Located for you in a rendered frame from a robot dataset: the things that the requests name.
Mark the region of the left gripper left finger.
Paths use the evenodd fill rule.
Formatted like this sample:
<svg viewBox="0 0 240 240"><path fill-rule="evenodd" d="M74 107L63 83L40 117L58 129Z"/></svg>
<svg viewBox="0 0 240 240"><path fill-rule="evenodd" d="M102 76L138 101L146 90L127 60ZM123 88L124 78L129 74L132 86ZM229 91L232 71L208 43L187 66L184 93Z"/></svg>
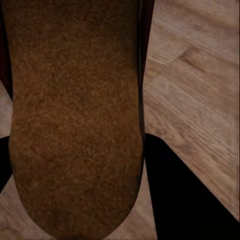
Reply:
<svg viewBox="0 0 240 240"><path fill-rule="evenodd" d="M13 173L9 155L9 138L10 136L0 138L0 193Z"/></svg>

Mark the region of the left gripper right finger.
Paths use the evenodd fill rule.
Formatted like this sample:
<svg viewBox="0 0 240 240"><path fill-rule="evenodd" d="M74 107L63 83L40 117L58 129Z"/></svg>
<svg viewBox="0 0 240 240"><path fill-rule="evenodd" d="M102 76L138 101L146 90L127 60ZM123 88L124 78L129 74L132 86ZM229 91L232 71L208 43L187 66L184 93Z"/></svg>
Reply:
<svg viewBox="0 0 240 240"><path fill-rule="evenodd" d="M240 223L159 137L145 133L158 240L240 240Z"/></svg>

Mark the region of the sandal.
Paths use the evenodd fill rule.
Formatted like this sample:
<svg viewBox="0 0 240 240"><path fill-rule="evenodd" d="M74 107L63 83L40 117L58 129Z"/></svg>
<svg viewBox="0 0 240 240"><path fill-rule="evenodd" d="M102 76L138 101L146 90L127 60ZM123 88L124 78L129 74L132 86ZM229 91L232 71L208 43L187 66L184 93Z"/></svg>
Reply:
<svg viewBox="0 0 240 240"><path fill-rule="evenodd" d="M145 157L155 0L0 0L0 80L14 182L57 240L103 240L129 216Z"/></svg>

